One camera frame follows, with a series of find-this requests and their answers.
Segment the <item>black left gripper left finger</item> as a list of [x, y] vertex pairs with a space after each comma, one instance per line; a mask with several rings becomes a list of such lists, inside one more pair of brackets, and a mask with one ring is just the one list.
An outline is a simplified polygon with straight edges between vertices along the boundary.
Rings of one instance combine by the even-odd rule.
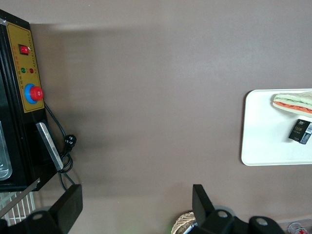
[[2, 234], [67, 234], [83, 209], [82, 186], [72, 185], [47, 211], [30, 214], [22, 222], [9, 226], [0, 220]]

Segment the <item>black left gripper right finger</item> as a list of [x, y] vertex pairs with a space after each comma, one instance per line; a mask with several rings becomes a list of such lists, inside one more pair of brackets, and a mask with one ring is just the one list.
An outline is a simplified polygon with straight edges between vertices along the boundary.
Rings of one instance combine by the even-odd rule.
[[213, 206], [201, 184], [193, 185], [192, 209], [197, 226], [194, 234], [283, 234], [271, 218], [253, 216], [248, 222], [240, 220], [225, 209]]

